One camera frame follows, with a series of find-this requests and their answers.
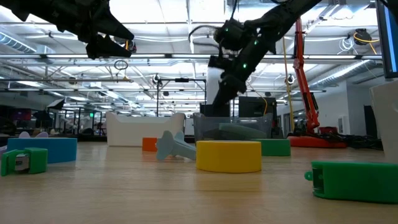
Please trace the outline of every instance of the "wooden table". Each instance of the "wooden table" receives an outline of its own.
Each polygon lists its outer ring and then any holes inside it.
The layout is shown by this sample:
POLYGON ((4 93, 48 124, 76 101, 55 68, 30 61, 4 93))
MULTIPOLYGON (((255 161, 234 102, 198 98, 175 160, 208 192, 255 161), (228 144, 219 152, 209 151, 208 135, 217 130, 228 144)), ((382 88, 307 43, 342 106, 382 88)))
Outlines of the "wooden table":
POLYGON ((78 147, 76 162, 0 178, 0 223, 398 223, 397 205, 316 198, 303 177, 314 159, 383 161, 379 151, 294 149, 265 157, 262 172, 217 174, 137 148, 78 147))

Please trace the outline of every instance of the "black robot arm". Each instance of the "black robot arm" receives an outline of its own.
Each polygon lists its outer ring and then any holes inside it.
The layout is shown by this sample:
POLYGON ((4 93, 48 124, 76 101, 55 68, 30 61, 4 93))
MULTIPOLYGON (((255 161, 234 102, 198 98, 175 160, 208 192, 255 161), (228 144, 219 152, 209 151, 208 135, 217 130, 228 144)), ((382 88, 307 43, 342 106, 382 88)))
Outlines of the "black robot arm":
MULTIPOLYGON (((230 19, 218 29, 214 39, 221 49, 240 53, 232 59, 222 54, 211 57, 209 67, 223 69, 220 88, 213 102, 223 105, 237 97, 238 92, 246 92, 246 80, 256 70, 265 54, 276 54, 275 44, 293 26, 299 17, 316 6, 321 0, 287 0, 265 13, 261 18, 246 21, 243 25, 230 19)), ((393 13, 398 23, 398 1, 382 1, 393 13)))

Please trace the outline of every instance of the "ceiling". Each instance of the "ceiling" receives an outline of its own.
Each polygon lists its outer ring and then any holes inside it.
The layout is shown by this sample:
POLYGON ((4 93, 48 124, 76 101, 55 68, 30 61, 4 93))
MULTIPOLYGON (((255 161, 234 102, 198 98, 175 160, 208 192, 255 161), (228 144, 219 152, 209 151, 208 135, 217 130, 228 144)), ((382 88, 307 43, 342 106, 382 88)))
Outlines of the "ceiling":
MULTIPOLYGON (((373 54, 369 45, 350 45, 351 40, 344 40, 348 34, 353 34, 355 29, 367 29, 374 39, 379 38, 377 27, 376 10, 367 8, 371 1, 351 0, 348 5, 342 7, 337 13, 327 20, 312 25, 319 15, 328 7, 328 1, 322 1, 318 6, 302 16, 303 28, 308 29, 305 41, 306 55, 370 55, 373 54)), ((206 56, 200 54, 217 54, 217 49, 198 45, 191 45, 187 39, 188 33, 196 26, 202 24, 222 26, 223 22, 231 15, 231 0, 110 0, 111 12, 122 22, 135 36, 137 55, 125 62, 129 65, 125 70, 117 70, 114 67, 116 59, 88 60, 81 58, 85 54, 85 44, 78 41, 76 37, 68 32, 61 33, 48 22, 30 15, 27 22, 21 22, 12 12, 0 7, 1 32, 5 33, 28 46, 39 49, 47 46, 52 53, 64 54, 64 58, 52 58, 38 60, 29 58, 6 58, 0 59, 4 68, 16 68, 13 70, 15 76, 11 78, 46 78, 66 79, 75 77, 78 79, 101 79, 96 82, 95 88, 103 89, 128 89, 130 91, 118 91, 118 97, 99 96, 94 91, 78 94, 79 97, 87 98, 90 102, 122 103, 120 98, 128 101, 128 104, 139 103, 142 105, 140 113, 153 114, 151 108, 155 106, 153 96, 156 92, 139 92, 139 90, 155 88, 152 78, 158 74, 160 78, 196 78, 206 79, 208 68, 206 56), (153 54, 184 54, 185 58, 156 58, 153 54), (119 82, 126 77, 130 82, 119 82)), ((256 19, 274 7, 275 4, 266 0, 242 0, 234 18, 240 21, 256 19)), ((215 43, 211 36, 213 30, 200 29, 193 35, 197 42, 215 43)), ((292 28, 286 34, 287 55, 293 54, 293 41, 295 30, 292 28)), ((282 41, 277 43, 277 54, 283 54, 282 41)), ((377 53, 380 53, 379 44, 374 44, 377 53)), ((0 44, 2 54, 21 54, 6 45, 0 44)), ((284 90, 285 89, 285 65, 283 57, 272 61, 264 59, 254 74, 249 79, 256 90, 284 90)), ((313 80, 332 68, 354 63, 349 60, 307 60, 304 70, 307 79, 313 80)), ((294 74, 291 60, 287 64, 287 73, 294 74)), ((3 72, 3 78, 10 78, 10 74, 3 72)), ((26 88, 91 88, 94 82, 79 82, 71 85, 65 82, 39 82, 38 86, 25 85, 26 88)), ((21 83, 12 83, 11 88, 17 88, 21 83)), ((193 99, 204 99, 201 83, 175 83, 170 82, 166 89, 189 89, 196 91, 173 92, 169 96, 162 96, 164 100, 161 107, 162 114, 174 112, 192 113, 197 111, 200 102, 193 99), (189 99, 177 101, 172 99, 189 99)), ((76 95, 77 93, 58 92, 58 95, 76 95)), ((134 109, 128 106, 120 107, 121 110, 134 109)))

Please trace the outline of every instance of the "yellow cylinder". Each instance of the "yellow cylinder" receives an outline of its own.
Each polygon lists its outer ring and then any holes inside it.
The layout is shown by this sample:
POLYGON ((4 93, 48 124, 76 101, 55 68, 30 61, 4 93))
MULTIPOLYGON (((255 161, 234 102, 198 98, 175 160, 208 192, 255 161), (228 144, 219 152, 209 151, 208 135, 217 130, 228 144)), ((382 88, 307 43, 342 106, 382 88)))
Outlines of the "yellow cylinder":
POLYGON ((261 143, 249 141, 198 141, 197 169, 211 172, 261 171, 261 143))

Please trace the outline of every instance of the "transparent container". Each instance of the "transparent container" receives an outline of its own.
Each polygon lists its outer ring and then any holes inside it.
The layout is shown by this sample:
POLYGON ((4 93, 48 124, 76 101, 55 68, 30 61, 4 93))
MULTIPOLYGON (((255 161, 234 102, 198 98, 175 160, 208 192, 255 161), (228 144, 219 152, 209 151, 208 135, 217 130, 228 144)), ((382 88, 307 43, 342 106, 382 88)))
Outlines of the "transparent container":
POLYGON ((270 139, 272 113, 258 118, 211 118, 194 113, 193 124, 196 141, 270 139))

